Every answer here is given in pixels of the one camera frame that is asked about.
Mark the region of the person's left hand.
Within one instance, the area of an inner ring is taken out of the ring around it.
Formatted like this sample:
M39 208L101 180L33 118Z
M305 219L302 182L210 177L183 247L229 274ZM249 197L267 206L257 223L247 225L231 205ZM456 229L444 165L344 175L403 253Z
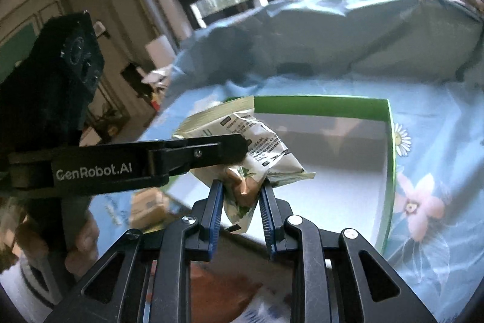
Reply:
M84 224L75 236L75 242L68 250L64 265L67 271L80 278L98 259L98 225L90 211L84 214ZM19 249L25 254L30 264L47 257L49 250L47 243L35 231L34 222L30 219L16 227L13 238Z

